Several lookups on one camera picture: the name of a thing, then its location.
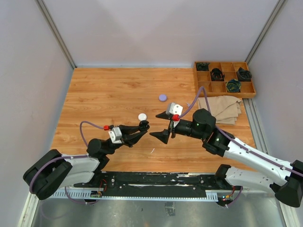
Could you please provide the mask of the black earbud charging case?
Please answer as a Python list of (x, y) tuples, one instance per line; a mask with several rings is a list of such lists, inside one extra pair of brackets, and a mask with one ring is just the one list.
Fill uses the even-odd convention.
[(139, 123), (139, 131), (148, 131), (150, 128), (149, 122), (147, 120), (140, 121)]

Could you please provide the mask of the white earbud charging case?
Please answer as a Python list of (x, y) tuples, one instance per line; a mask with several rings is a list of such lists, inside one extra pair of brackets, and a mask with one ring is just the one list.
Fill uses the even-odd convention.
[(147, 120), (147, 115), (145, 113), (140, 113), (138, 115), (138, 120), (139, 121), (146, 121)]

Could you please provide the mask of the purple earbud charging case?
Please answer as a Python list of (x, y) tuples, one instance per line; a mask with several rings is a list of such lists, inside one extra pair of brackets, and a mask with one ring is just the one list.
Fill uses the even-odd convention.
[(165, 94), (160, 94), (159, 95), (159, 101), (161, 102), (166, 102), (167, 101), (167, 96)]

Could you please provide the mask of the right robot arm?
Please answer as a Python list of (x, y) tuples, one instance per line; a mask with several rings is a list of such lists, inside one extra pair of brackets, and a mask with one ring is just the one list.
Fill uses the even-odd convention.
[(206, 109), (193, 113), (192, 121), (178, 115), (162, 112), (157, 118), (169, 120), (169, 127), (150, 135), (167, 144), (176, 135), (202, 141), (203, 148), (213, 154), (241, 162), (253, 171), (245, 171), (230, 165), (220, 165), (214, 183), (219, 189), (230, 186), (255, 188), (273, 193), (285, 205), (298, 208), (303, 198), (303, 163), (289, 162), (259, 151), (218, 128), (216, 118)]

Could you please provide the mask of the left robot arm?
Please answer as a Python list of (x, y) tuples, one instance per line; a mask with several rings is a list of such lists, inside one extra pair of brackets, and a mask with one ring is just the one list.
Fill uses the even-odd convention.
[(108, 155), (122, 146), (133, 147), (150, 128), (147, 120), (137, 126), (105, 125), (100, 129), (109, 134), (107, 140), (91, 139), (84, 142), (84, 155), (64, 155), (56, 149), (48, 151), (23, 174), (29, 191), (40, 200), (45, 200), (58, 189), (77, 183), (96, 187), (101, 183), (102, 169), (108, 164)]

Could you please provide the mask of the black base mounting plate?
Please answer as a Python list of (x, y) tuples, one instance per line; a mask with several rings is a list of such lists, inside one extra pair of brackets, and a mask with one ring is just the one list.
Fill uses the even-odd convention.
[(76, 188), (103, 188), (103, 196), (151, 198), (205, 198), (207, 190), (232, 191), (233, 187), (214, 174), (156, 173), (156, 172), (101, 172), (87, 183), (76, 183)]

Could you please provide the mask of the beige folded cloth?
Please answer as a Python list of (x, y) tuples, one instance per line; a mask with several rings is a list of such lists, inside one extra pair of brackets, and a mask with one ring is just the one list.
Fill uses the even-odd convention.
[(235, 125), (241, 114), (242, 100), (234, 96), (214, 96), (207, 98), (210, 113), (217, 124)]

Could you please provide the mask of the rolled dark tie top-left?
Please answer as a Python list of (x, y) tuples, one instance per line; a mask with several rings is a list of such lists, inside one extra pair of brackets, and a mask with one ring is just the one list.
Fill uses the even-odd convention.
[(209, 71), (209, 62), (197, 62), (196, 70), (197, 71)]

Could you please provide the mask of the wooden compartment tray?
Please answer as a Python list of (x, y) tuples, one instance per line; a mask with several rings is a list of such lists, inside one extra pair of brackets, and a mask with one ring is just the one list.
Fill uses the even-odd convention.
[[(197, 62), (209, 62), (209, 71), (197, 71)], [(251, 78), (251, 82), (241, 83), (241, 91), (238, 93), (229, 93), (226, 90), (226, 83), (231, 79), (237, 79), (236, 72), (239, 67), (249, 70), (248, 64), (246, 62), (232, 62), (232, 61), (196, 61), (193, 65), (193, 75), (194, 75), (194, 86), (197, 92), (200, 87), (204, 87), (208, 96), (235, 96), (237, 98), (253, 98), (256, 95), (256, 90)], [(212, 81), (210, 72), (213, 68), (219, 68), (225, 75), (224, 81)]]

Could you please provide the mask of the rolled black tie centre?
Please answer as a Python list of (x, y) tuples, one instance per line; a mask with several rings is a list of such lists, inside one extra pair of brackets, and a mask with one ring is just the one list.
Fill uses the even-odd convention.
[(212, 81), (224, 81), (225, 75), (219, 68), (213, 68), (210, 72)]

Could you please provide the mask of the rolled black tie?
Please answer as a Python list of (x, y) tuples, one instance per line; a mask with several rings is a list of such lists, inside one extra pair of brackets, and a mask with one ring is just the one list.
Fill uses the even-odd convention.
[(212, 81), (224, 81), (225, 75), (219, 68), (213, 68), (210, 72)]
[(239, 67), (236, 74), (239, 81), (251, 82), (252, 74), (249, 70), (245, 70), (244, 68)]

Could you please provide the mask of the rolled blue patterned tie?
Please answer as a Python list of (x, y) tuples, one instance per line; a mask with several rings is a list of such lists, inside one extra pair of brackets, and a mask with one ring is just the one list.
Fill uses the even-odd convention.
[(226, 83), (226, 90), (229, 93), (238, 93), (241, 91), (241, 83), (237, 79), (231, 79)]

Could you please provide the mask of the rolled black tie right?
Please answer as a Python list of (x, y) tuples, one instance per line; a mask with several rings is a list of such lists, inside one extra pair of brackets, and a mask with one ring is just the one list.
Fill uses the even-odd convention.
[(236, 74), (239, 81), (251, 82), (252, 74), (249, 70), (245, 70), (244, 68), (239, 67)]

